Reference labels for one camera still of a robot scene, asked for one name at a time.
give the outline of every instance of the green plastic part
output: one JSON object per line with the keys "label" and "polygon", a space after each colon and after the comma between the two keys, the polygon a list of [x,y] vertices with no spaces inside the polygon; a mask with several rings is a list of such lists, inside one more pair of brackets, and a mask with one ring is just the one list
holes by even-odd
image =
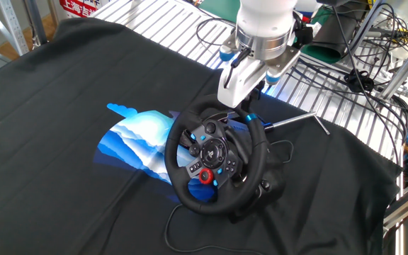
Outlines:
{"label": "green plastic part", "polygon": [[205,0],[199,8],[236,23],[240,0]]}
{"label": "green plastic part", "polygon": [[[319,22],[321,25],[324,25],[331,14],[332,12],[329,9],[320,8],[316,15],[314,16],[315,18],[312,19],[311,24]],[[341,59],[341,55],[338,52],[330,50],[325,47],[319,47],[316,45],[314,46],[306,45],[301,49],[301,51],[308,56],[314,57],[328,64],[336,63]]]}

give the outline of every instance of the steering wheel center hub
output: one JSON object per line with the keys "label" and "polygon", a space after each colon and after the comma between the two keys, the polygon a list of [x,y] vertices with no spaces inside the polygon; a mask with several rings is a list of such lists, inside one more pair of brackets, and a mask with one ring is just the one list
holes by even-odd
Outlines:
{"label": "steering wheel center hub", "polygon": [[220,139],[211,139],[203,144],[200,155],[204,166],[215,169],[223,164],[226,158],[226,146]]}

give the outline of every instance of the racing steering wheel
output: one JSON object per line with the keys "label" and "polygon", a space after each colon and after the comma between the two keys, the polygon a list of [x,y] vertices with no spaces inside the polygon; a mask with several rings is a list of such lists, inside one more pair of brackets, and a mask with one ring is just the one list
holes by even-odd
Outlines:
{"label": "racing steering wheel", "polygon": [[[216,95],[198,98],[176,119],[169,131],[165,148],[165,165],[178,199],[188,209],[203,215],[224,215],[245,204],[261,183],[266,166],[267,139],[261,121],[254,115],[235,108],[245,120],[252,141],[252,153],[246,166],[246,178],[236,183],[232,177],[242,169],[237,148],[227,140],[224,126],[219,121],[202,120],[204,110],[214,108],[227,111]],[[191,131],[195,144],[190,153],[195,159],[187,166],[177,164],[177,149],[184,130]],[[196,199],[188,189],[191,178],[199,176],[201,183],[214,185],[217,199],[206,203]]]}

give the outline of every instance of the steering wheel rim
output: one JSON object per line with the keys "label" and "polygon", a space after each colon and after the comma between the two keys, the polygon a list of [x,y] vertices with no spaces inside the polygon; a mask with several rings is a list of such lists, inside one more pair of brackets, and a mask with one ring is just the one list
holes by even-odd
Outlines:
{"label": "steering wheel rim", "polygon": [[187,208],[204,215],[228,214],[245,204],[258,188],[266,164],[267,139],[264,127],[258,118],[247,118],[248,113],[238,108],[234,109],[243,119],[248,119],[246,125],[252,140],[252,153],[246,168],[247,178],[237,187],[232,179],[229,179],[218,188],[218,197],[213,203],[196,199],[188,189],[190,176],[186,167],[179,167],[177,164],[177,147],[185,129],[193,130],[202,125],[203,122],[199,116],[208,108],[220,111],[229,109],[218,101],[216,95],[204,96],[192,102],[171,127],[165,147],[165,165],[178,199]]}

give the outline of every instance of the red button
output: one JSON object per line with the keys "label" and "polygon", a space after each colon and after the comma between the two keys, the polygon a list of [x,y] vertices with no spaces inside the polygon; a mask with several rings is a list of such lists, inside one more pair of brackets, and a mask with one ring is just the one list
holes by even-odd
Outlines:
{"label": "red button", "polygon": [[213,172],[210,169],[203,169],[199,173],[199,181],[202,184],[211,184],[213,181]]}

